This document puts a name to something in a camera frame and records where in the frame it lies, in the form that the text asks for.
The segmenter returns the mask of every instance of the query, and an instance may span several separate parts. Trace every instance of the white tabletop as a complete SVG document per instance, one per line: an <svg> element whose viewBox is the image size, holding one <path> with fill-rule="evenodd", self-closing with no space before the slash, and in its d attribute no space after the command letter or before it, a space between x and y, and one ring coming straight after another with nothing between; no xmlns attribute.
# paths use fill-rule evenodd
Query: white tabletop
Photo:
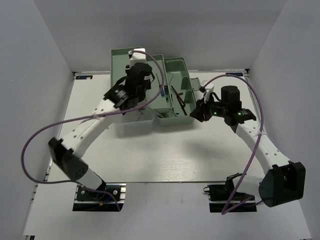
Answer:
<svg viewBox="0 0 320 240"><path fill-rule="evenodd" d="M209 80L217 73L191 73ZM254 109L247 87L236 79L243 107ZM87 115L110 86L109 75L76 80L65 119ZM77 123L62 127L61 135ZM110 127L90 146L83 159L107 182L129 182L121 212L73 212L76 184L39 185L25 235L36 240L299 240L310 233L298 201L257 212L210 213L204 182L223 181L241 172L251 151L222 119L188 127L154 128L146 135L117 137ZM262 177L255 160L249 175ZM66 179L52 165L49 181ZM130 182L202 183L130 183Z"/></svg>
<svg viewBox="0 0 320 240"><path fill-rule="evenodd" d="M191 73L200 81L221 73ZM235 85L240 90L244 108L254 111L247 86L236 78L224 77L214 82L215 91ZM110 88L110 75L94 75L93 79L75 80L65 119L89 115ZM78 122L64 124L60 136L69 133ZM222 118L175 127L159 127L151 132L141 128L130 136L119 137L113 124L88 148L83 160L106 182L209 182L223 181L242 172L250 157L247 145L224 123ZM257 160L249 175L263 177ZM53 165L50 180L65 178Z"/></svg>

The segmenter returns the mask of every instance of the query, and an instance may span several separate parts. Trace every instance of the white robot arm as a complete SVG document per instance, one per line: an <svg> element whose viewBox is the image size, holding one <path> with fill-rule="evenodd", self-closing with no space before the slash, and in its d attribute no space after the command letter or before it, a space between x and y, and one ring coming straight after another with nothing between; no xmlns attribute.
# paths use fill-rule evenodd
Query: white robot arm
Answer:
<svg viewBox="0 0 320 240"><path fill-rule="evenodd" d="M200 122L208 121L211 117L224 118L224 122L253 151L260 133L260 126L256 121L256 116L249 109L242 108L240 91L236 86L224 86L221 88L221 99L219 99L213 89L214 86L211 83L205 88L200 88L204 96L196 102L196 108L190 116ZM268 207L303 197L305 167L300 162L290 161L277 149L266 134L261 136L255 157L258 159L265 177L258 178L246 175L237 192L260 197ZM227 177L225 191L217 190L216 194L224 195L222 198L228 199L241 175L241 173L237 173Z"/></svg>
<svg viewBox="0 0 320 240"><path fill-rule="evenodd" d="M144 48L135 50L145 52ZM132 109L146 98L146 90L151 88L151 77L154 78L152 68L146 63L146 56L142 53L129 52L129 63L125 70L127 76L118 80L104 95L92 112L93 115ZM81 158L91 143L108 129L119 115L90 118L59 140L53 137L48 142L53 161L70 180L88 189L105 190L106 183Z"/></svg>

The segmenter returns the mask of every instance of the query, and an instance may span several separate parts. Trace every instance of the purple wire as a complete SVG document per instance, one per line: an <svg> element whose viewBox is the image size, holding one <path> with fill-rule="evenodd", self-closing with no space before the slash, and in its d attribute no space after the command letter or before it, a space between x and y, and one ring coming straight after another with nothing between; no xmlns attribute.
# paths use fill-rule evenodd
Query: purple wire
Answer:
<svg viewBox="0 0 320 240"><path fill-rule="evenodd" d="M162 82L161 82L161 86L159 88L159 91L156 93L156 95L151 98L149 101L147 101L146 103L142 104L141 106L137 106L137 107L134 107L134 108L131 108L131 109L128 109L128 110L123 110L123 111L116 111L116 112L104 112L104 113L100 113L100 114L96 114L96 115L87 115L87 116L81 116L81 117L76 117L76 118L71 118L71 119L68 119L68 120L62 120L62 121L57 121L57 122L54 122L54 123L51 123L47 126L44 126L43 128L39 129L38 131L36 131L34 134L32 134L28 140L25 142L23 148L22 148L22 151L21 151L21 166L22 166L22 170L24 172L24 174L33 182L37 183L37 184L62 184L62 183L77 183L76 181L71 181L71 180L62 180L62 181L40 181L40 180L37 180L35 179L34 177L32 177L27 169L26 169L26 165L25 165L25 154L26 154L26 149L28 147L28 145L30 144L30 142L41 132L43 132L44 130L47 130L49 128L52 128L54 126L57 126L57 125L61 125L61 124L66 124L66 123L71 123L71 122L75 122L75 121L80 121L80 120L86 120L86 119L93 119L93 118L96 118L96 117L106 117L106 116L111 116L111 115L117 115L117 114L125 114L125 113L129 113L129 112L133 112L133 111L136 111L136 110L139 110L141 108L144 108L146 107L147 105L149 105L151 102L153 102L161 93L161 89L163 89L164 85L165 85L165 75L164 75L164 72L162 71L159 63L157 62L157 60L149 53L147 52L144 52L144 51L138 51L138 50L132 50L131 51L132 53L138 53L138 54L144 54L146 56L148 56L152 61L154 61L155 65L157 66L157 68L159 69L160 71L160 75L161 75L161 79L162 79ZM116 203L116 206L118 208L118 210L120 211L120 207L115 199L115 197L110 194L109 192L107 191L99 191L99 190L94 190L94 189L90 189L90 188L87 188L88 191L90 192L94 192L94 193L103 193L103 194L108 194L110 197L112 197L113 201Z"/></svg>
<svg viewBox="0 0 320 240"><path fill-rule="evenodd" d="M254 205L255 205L255 206L258 206L258 205L263 204L263 203L264 203L264 201L263 201L263 200L260 200L260 201L256 202Z"/></svg>
<svg viewBox="0 0 320 240"><path fill-rule="evenodd" d="M236 78L236 79L239 79L239 80L241 80L242 82L244 82L244 83L251 89L251 91L253 92L253 94L254 94L257 102L258 102L259 111L260 111L260 116L261 116L261 123L260 123L260 128L259 128L259 132L260 132L260 133L259 133L258 138L257 138L257 140L256 140L256 143L255 143L255 145L254 145L254 147L253 147L252 154L251 154L251 156L250 156L250 158L249 158L249 161L248 161L248 163L246 164L246 166L245 166L245 168L244 168L244 170L243 170L243 173L242 173L242 175L240 176L240 179L239 179L238 183L235 185L233 191L231 192L228 200L226 201L226 203L225 203L225 205L224 205L224 207L223 207L223 209L222 209L221 214L222 214L222 215L225 215L226 213L230 212L231 210L233 210L233 209L241 206L241 205L244 204L246 201L250 200L250 198L248 197L247 199L245 199L245 200L239 202L238 204L236 204L236 205L234 205L234 206L232 206L232 207L230 207L230 208L227 209L227 207L229 206L231 200L234 198L234 195L236 194L236 192L237 192L237 190L238 190L241 182L242 182L243 179L245 178L245 176L246 176L246 174L247 174L247 172L248 172L248 169L249 169L249 167L250 167L250 165L251 165L251 163L252 163L252 161L254 160L254 157L255 157L255 155L256 155L256 152L257 152L257 149L258 149L258 145L259 145L259 143L260 143L261 136L262 136L262 135L261 135L261 132L262 132L263 129L264 129L264 113L263 113L263 111L262 111L261 101L260 101L260 99L259 99L259 97L258 97L258 94L257 94L256 91L254 90L254 88L253 88L246 80L244 80L243 78L241 78L241 77L239 77L239 76L235 76L235 75L231 75L231 74L222 74L222 75L216 76L216 77L214 77L213 79L211 79L210 81L208 81L203 87L206 87L209 83L213 82L214 80L216 80L216 79L218 79L218 78L222 78L222 77L232 77L232 78Z"/></svg>

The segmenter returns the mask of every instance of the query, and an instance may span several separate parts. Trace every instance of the purple cable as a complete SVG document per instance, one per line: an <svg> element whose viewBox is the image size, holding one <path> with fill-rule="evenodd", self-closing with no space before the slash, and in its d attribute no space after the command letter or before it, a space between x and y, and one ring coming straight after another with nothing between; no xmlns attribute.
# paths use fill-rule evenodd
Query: purple cable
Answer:
<svg viewBox="0 0 320 240"><path fill-rule="evenodd" d="M251 156L250 156L250 158L249 158L249 161L248 161L248 163L246 164L246 166L245 166L245 168L244 168L244 170L243 170L243 173L242 173L242 175L240 176L240 179L239 179L238 183L235 185L233 191L231 192L228 200L226 201L226 203L225 203L225 205L224 205L224 207L223 207L223 209L222 209L221 214L222 214L222 215L225 215L226 213L230 212L231 210L233 210L233 209L241 206L241 205L244 204L246 201L250 200L250 197L248 197L247 199L239 202L237 205L234 205L234 206L232 206L232 207L230 207L230 208L227 209L227 207L229 206L231 200L233 199L234 195L236 194L236 192L237 192L237 190L238 190L241 182L242 182L243 179L245 178L245 176L246 176L246 174L247 174L247 171L248 171L248 169L249 169L249 167L250 167L250 165L251 165L251 163L252 163L252 161L254 160L254 157L255 157L255 155L256 155L256 152L257 152L257 149L258 149L258 145L259 145L259 143L260 143L261 136L262 136L262 135L261 135L261 132L262 132L263 129L264 129L264 113L263 113L263 111L262 111L261 101L260 101L260 99L259 99L259 97L258 97L258 94L257 94L256 91L254 90L254 88L253 88L246 80L244 80L243 78L241 78L241 77L239 77L239 76L235 76L235 75L231 75L231 74L222 74L222 75L216 76L216 77L214 77L213 79L211 79L210 81L208 81L203 87L206 87L209 83L213 82L214 80L216 80L216 79L218 79L218 78L222 78L222 77L232 77L232 78L236 78L236 79L239 79L239 80L241 80L242 82L244 82L244 83L251 89L251 91L253 92L253 94L254 94L257 102L258 102L259 110L260 110L260 116L261 116L261 123L260 123L260 128L259 128L259 132L260 132L260 133L259 133L259 135L258 135L258 138L257 138L256 143L255 143L255 145L254 145L254 148L253 148L253 150L252 150L252 154L251 154Z"/></svg>
<svg viewBox="0 0 320 240"><path fill-rule="evenodd" d="M148 56L152 61L154 61L155 65L157 66L157 68L159 69L160 71L160 75L161 75L161 79L162 79L162 82L161 82L161 86L159 88L159 91L156 93L156 95L151 98L149 101L147 101L146 103L142 104L141 106L137 106L135 108L131 108L131 109L128 109L128 110L123 110L123 111L117 111L117 112L104 112L104 113L100 113L100 114L96 114L96 115L87 115L87 116L81 116L81 117L76 117L76 118L72 118L72 119L68 119L68 120L63 120L63 121L57 121L57 122L54 122L54 123L51 123L47 126L44 126L43 128L39 129L38 131L36 131L34 134L31 135L31 137L29 137L29 139L25 142L23 148L22 148L22 151L21 151L21 166L22 166L22 170L24 172L24 174L33 182L37 183L37 184L62 184L62 183L77 183L79 184L78 182L76 181L71 181L71 180L62 180L62 181L40 181L40 180L37 180L35 179L34 177L32 177L27 169L26 169L26 165L25 165L25 153L26 153L26 149L28 147L28 145L30 144L30 142L41 132L43 132L44 130L47 130L49 128L52 128L54 126L57 126L57 125L61 125L61 124L66 124L66 123L71 123L71 122L75 122L75 121L80 121L80 120L86 120L86 119L93 119L93 118L96 118L96 117L106 117L106 116L111 116L111 115L117 115L117 114L125 114L125 113L129 113L129 112L133 112L133 111L136 111L136 110L139 110L141 108L144 108L146 107L147 105L149 105L151 102L153 102L161 93L161 89L163 89L164 85L165 85L165 75L164 75L164 72L162 71L159 63L157 62L157 60L149 53L147 52L144 52L144 51L138 51L138 50L133 50L131 51L132 53L138 53L138 54L144 54L146 56ZM115 197L110 194L109 192L107 191L99 191L99 190L94 190L94 189L90 189L90 188L87 188L88 191L90 192L94 192L94 193L103 193L103 194L108 194L110 197L112 197L113 201L116 203L116 206L118 208L118 210L120 211L120 207L115 199Z"/></svg>
<svg viewBox="0 0 320 240"><path fill-rule="evenodd" d="M258 206L258 205L263 204L263 203L264 203L264 201L263 201L263 200L260 200L260 201L256 202L254 205L255 205L255 206Z"/></svg>

